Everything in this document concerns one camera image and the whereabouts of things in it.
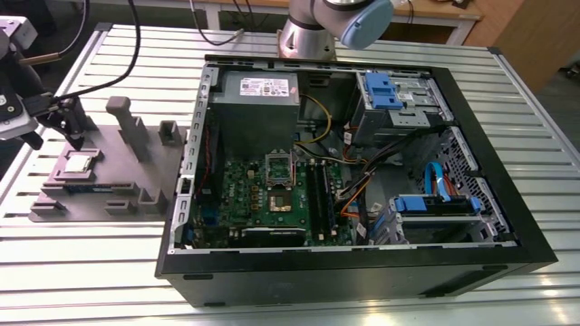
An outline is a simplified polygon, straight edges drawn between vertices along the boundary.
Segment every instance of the motherboard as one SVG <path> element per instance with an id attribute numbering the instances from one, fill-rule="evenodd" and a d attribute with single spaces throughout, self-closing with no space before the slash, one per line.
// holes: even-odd
<path id="1" fill-rule="evenodd" d="M 352 224 L 338 221 L 333 202 L 344 185 L 340 166 L 293 158 L 273 151 L 262 160 L 225 162 L 220 204 L 197 207 L 198 247 L 352 244 Z"/>

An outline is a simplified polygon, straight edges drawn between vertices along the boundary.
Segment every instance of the ram slot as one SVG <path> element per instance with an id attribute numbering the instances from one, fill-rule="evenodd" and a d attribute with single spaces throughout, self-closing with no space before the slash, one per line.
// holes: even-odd
<path id="1" fill-rule="evenodd" d="M 318 196 L 316 192 L 314 165 L 309 165 L 306 167 L 306 196 L 308 196 L 309 228 L 312 230 L 312 239 L 322 240 L 324 235 L 320 227 L 320 210 L 318 210 Z"/>
<path id="2" fill-rule="evenodd" d="M 321 220 L 321 228 L 325 236 L 332 234 L 333 225 L 329 224 L 328 214 L 332 213 L 332 206 L 328 206 L 329 185 L 326 184 L 326 169 L 325 166 L 316 165 L 316 194 L 318 195 L 318 209 Z"/>

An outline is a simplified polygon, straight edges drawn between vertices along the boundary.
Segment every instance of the power supply label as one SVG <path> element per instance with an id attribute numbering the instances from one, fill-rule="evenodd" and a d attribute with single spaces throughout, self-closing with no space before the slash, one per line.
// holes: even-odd
<path id="1" fill-rule="evenodd" d="M 288 79 L 244 78 L 238 86 L 242 96 L 289 96 Z"/>

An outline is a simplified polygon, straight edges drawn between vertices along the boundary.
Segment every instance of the yellow wire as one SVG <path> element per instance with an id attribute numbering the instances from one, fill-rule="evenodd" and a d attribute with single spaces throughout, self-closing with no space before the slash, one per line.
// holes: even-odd
<path id="1" fill-rule="evenodd" d="M 317 136 L 314 139 L 310 139 L 308 141 L 296 141 L 296 144 L 304 145 L 304 144 L 316 143 L 317 141 L 320 141 L 328 135 L 328 133 L 329 133 L 329 127 L 330 127 L 330 124 L 332 124 L 332 116 L 330 116 L 330 114 L 328 112 L 326 107 L 322 105 L 322 103 L 320 103 L 320 101 L 316 98 L 313 98 L 310 95 L 305 95 L 305 94 L 301 94 L 301 96 L 305 96 L 306 98 L 309 98 L 309 100 L 313 103 L 316 103 L 317 106 L 320 106 L 320 108 L 324 111 L 324 114 L 326 115 L 326 129 L 325 129 L 324 133 L 320 136 Z"/>

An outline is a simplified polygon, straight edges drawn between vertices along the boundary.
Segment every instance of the sticker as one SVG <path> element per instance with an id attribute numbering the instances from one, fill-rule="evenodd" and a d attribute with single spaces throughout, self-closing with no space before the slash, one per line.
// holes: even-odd
<path id="1" fill-rule="evenodd" d="M 397 97 L 398 97 L 400 100 L 405 100 L 405 101 L 412 101 L 413 100 L 413 96 L 410 94 L 397 93 Z"/>
<path id="2" fill-rule="evenodd" d="M 288 79 L 244 78 L 238 85 L 242 96 L 289 96 Z"/>
<path id="3" fill-rule="evenodd" d="M 344 143 L 345 143 L 346 145 L 350 145 L 350 144 L 352 144 L 352 134 L 350 134 L 349 132 L 345 132 L 345 133 L 344 133 Z"/>
<path id="4" fill-rule="evenodd" d="M 381 208 L 382 208 L 382 205 L 376 202 L 374 204 L 372 204 L 370 212 L 378 212 L 381 210 Z"/>
<path id="5" fill-rule="evenodd" d="M 360 223 L 356 225 L 356 232 L 358 232 L 362 238 L 366 237 L 366 229 Z"/>

